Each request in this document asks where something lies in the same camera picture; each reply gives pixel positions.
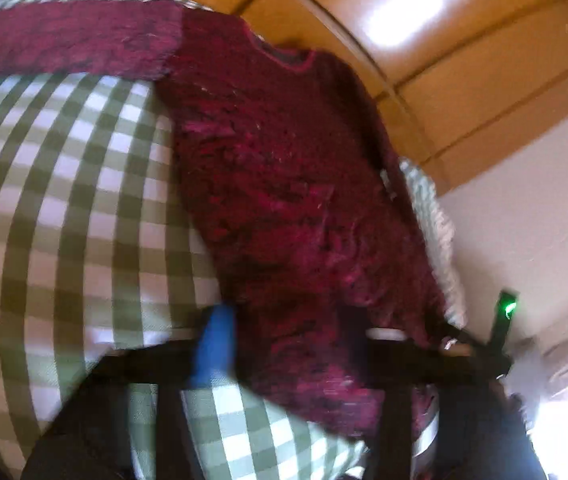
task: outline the green light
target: green light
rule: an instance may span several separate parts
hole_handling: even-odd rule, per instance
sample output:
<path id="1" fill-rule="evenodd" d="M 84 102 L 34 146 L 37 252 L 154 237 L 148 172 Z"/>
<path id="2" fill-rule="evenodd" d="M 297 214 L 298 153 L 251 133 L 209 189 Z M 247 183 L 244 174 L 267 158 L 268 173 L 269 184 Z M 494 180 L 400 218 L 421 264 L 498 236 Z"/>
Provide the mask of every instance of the green light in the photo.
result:
<path id="1" fill-rule="evenodd" d="M 504 314 L 506 314 L 506 319 L 510 319 L 510 316 L 512 316 L 513 311 L 517 306 L 518 306 L 517 302 L 513 301 L 512 303 L 509 303 L 504 307 Z"/>

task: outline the red garment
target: red garment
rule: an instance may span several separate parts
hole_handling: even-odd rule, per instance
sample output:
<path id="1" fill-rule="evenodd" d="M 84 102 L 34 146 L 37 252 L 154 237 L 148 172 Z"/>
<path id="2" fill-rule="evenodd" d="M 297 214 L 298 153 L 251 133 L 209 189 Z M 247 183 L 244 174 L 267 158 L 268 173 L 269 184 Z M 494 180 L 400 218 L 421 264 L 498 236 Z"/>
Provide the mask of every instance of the red garment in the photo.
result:
<path id="1" fill-rule="evenodd" d="M 146 10 L 153 2 L 126 3 L 117 17 L 124 22 L 135 5 Z M 109 2 L 114 12 L 118 4 Z M 33 12 L 45 21 L 54 5 L 69 4 L 35 4 Z M 72 52 L 105 3 L 74 5 L 74 21 L 59 29 L 62 39 L 49 34 L 46 49 L 20 38 L 29 71 L 40 53 L 47 71 L 74 67 L 50 53 L 58 44 Z M 32 18 L 27 7 L 13 9 L 20 20 Z M 55 19 L 65 21 L 59 7 Z M 161 30 L 162 13 L 152 19 Z M 93 48 L 112 49 L 109 22 L 100 25 L 104 46 L 96 40 Z M 330 431 L 370 434 L 381 399 L 365 388 L 365 363 L 357 359 L 366 327 L 400 328 L 428 346 L 438 342 L 428 327 L 443 319 L 443 297 L 376 107 L 331 54 L 275 51 L 241 19 L 204 10 L 183 9 L 181 25 L 181 45 L 156 88 L 174 123 L 182 201 L 212 255 L 224 300 L 237 306 L 241 377 Z M 148 40 L 166 53 L 165 41 Z M 138 43 L 122 53 L 115 75 L 156 79 L 157 70 L 138 70 L 139 59 L 148 59 Z"/>

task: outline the green and white checkered cloth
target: green and white checkered cloth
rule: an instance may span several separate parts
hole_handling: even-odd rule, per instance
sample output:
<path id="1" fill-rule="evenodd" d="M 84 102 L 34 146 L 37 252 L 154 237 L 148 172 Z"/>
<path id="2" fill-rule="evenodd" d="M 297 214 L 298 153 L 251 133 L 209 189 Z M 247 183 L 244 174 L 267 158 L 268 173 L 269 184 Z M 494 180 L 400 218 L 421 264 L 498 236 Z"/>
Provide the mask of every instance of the green and white checkered cloth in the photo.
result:
<path id="1" fill-rule="evenodd" d="M 107 349 L 180 336 L 218 300 L 180 205 L 170 129 L 150 83 L 0 76 L 0 464 L 15 478 Z M 419 199 L 430 181 L 415 171 Z M 434 226 L 427 199 L 416 211 Z M 437 229 L 422 228 L 437 247 Z M 334 479 L 364 450 L 231 379 L 184 402 L 208 480 Z M 136 385 L 131 407 L 136 471 L 152 480 L 154 388 Z"/>

